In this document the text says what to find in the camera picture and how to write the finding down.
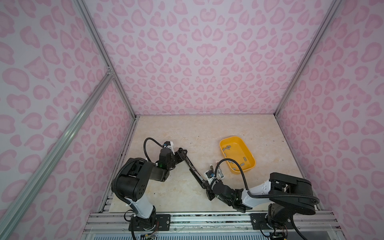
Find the black stapler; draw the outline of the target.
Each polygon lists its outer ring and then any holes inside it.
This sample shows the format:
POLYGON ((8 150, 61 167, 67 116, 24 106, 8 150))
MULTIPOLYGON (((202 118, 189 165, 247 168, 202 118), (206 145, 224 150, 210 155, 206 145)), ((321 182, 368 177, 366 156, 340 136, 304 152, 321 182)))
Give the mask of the black stapler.
POLYGON ((206 190, 206 188, 209 187, 209 183, 208 183, 208 181, 205 180, 205 179, 203 179, 203 177, 200 175, 200 173, 199 173, 198 170, 195 168, 195 166, 193 165, 193 163, 191 162, 191 160, 190 160, 189 158, 187 158, 187 159, 183 159, 183 161, 186 162, 186 164, 188 165, 191 174, 193 175, 193 177, 195 178, 195 180, 198 182, 198 184, 199 184, 204 190, 206 190))

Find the yellow plastic tray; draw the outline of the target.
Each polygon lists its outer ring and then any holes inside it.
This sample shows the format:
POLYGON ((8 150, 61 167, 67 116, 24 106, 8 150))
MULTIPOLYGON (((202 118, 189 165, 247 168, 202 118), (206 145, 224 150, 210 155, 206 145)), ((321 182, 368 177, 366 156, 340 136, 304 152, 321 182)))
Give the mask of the yellow plastic tray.
POLYGON ((225 158, 233 159, 239 165, 241 163, 245 164, 244 166, 241 166, 243 172, 250 171, 256 166, 256 160, 253 154, 240 137, 233 136, 221 140, 220 148, 225 158))

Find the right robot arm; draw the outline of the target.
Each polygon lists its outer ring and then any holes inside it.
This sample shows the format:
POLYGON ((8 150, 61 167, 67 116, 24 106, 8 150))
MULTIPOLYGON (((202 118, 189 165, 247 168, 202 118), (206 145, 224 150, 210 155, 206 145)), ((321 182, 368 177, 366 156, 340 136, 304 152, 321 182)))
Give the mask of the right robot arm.
POLYGON ((280 173, 271 173, 270 179, 250 189, 232 189, 217 178, 214 171, 206 172, 209 197, 218 198, 238 212, 269 203, 268 224, 284 224, 295 214, 314 215, 320 200, 314 196, 310 181, 280 173))

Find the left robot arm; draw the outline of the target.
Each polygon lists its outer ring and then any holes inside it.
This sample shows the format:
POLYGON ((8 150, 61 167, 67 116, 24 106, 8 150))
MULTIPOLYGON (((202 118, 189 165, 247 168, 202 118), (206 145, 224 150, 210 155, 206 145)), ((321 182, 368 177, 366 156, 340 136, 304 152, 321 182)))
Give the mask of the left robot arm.
POLYGON ((163 148, 156 163, 143 158, 130 158, 112 180, 112 192, 131 207, 136 217, 143 220, 153 218, 156 208, 145 195, 148 182, 165 182, 170 171, 183 161, 181 154, 184 152, 182 148, 176 152, 163 148))

